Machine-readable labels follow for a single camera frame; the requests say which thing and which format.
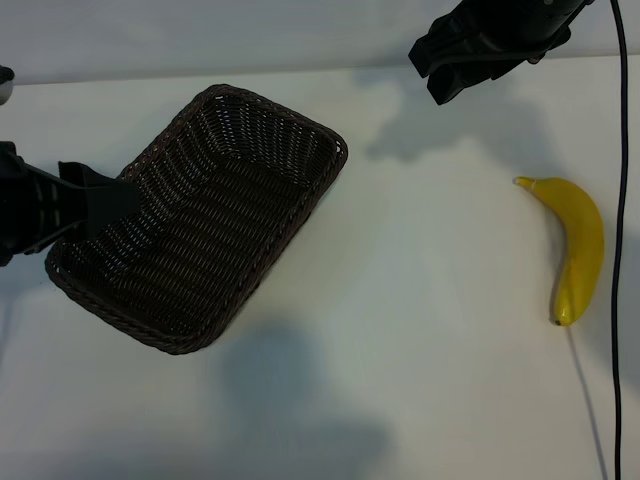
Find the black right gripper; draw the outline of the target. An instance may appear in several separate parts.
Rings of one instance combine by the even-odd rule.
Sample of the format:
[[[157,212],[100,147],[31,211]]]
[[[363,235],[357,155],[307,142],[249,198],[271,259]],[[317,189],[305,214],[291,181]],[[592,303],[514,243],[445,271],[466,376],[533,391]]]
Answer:
[[[438,105],[568,41],[571,1],[463,1],[415,41],[409,59]]]

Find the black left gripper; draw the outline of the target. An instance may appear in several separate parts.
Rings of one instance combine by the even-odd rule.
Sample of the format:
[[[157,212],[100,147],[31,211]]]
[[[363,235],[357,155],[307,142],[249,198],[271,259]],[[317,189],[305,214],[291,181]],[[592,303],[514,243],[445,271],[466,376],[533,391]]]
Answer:
[[[79,162],[59,162],[58,173],[28,165],[14,143],[1,143],[3,267],[16,255],[40,252],[84,221],[84,235],[96,236],[140,210],[141,194],[132,183]]]

